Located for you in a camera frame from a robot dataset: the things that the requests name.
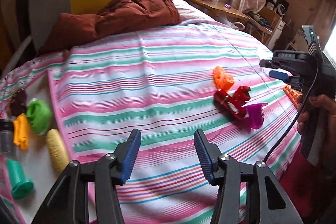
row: orange plastic toy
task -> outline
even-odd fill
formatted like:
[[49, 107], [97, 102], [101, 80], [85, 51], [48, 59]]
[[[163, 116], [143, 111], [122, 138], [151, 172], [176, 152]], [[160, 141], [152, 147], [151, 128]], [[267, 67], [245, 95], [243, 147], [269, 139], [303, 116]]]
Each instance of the orange plastic toy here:
[[292, 101], [292, 103], [295, 105], [295, 107], [297, 107], [297, 106], [298, 106], [298, 103], [297, 103], [296, 99], [297, 99], [300, 95], [302, 95], [302, 93], [301, 93], [301, 92], [298, 92], [298, 91], [296, 91], [296, 90], [293, 90], [293, 89], [291, 88], [290, 85], [286, 85], [286, 86], [284, 86], [284, 87], [282, 88], [282, 90], [286, 93], [286, 95], [287, 95], [288, 98]]
[[233, 76], [226, 74], [224, 69], [220, 66], [217, 66], [213, 69], [213, 78], [215, 80], [217, 89], [222, 89], [226, 92], [235, 83]]

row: purple toy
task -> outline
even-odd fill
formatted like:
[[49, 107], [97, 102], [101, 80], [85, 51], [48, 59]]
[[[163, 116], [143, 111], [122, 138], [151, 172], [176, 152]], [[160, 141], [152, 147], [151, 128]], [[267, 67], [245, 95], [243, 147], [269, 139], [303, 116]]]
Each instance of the purple toy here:
[[264, 112], [263, 106], [268, 105], [267, 103], [253, 104], [244, 106], [249, 114], [250, 127], [253, 129], [259, 129], [264, 122]]

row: screw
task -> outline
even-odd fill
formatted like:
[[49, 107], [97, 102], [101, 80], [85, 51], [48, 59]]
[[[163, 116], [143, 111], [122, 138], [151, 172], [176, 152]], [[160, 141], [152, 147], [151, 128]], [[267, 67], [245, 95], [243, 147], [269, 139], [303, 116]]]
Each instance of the screw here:
[[114, 160], [115, 159], [115, 155], [113, 153], [109, 153], [105, 156], [105, 158], [107, 158], [108, 160]]
[[78, 161], [76, 161], [76, 160], [72, 160], [72, 161], [70, 161], [69, 165], [70, 165], [71, 167], [76, 167], [76, 166], [78, 165]]
[[260, 167], [260, 168], [264, 168], [266, 167], [266, 163], [264, 163], [263, 161], [257, 161], [257, 166]]
[[221, 154], [221, 155], [219, 156], [219, 158], [220, 158], [221, 160], [229, 160], [229, 159], [230, 159], [230, 156], [229, 156], [228, 154]]

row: human hand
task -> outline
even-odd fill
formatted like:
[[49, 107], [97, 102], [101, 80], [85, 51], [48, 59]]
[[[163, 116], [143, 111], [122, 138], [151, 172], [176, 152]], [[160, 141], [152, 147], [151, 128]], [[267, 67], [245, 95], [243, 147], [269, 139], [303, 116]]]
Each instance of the human hand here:
[[[299, 103], [297, 109], [299, 110], [303, 102], [303, 97], [300, 96], [297, 101]], [[329, 166], [330, 163], [332, 163], [333, 166], [336, 166], [336, 102], [323, 94], [317, 97], [309, 97], [309, 103], [313, 107], [323, 107], [328, 113], [325, 142], [321, 151], [321, 160], [323, 165]], [[297, 119], [297, 131], [299, 134], [303, 133], [305, 122], [308, 120], [309, 113], [305, 111], [304, 108]]]

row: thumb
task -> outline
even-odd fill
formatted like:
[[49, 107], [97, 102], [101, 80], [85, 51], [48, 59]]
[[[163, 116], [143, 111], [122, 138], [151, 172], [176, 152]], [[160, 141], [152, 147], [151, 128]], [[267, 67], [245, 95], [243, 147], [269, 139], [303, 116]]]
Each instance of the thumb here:
[[336, 102], [335, 100], [329, 98], [327, 95], [322, 94], [318, 97], [310, 97], [309, 101], [312, 106], [314, 107], [323, 107], [325, 108], [330, 114], [336, 114]]

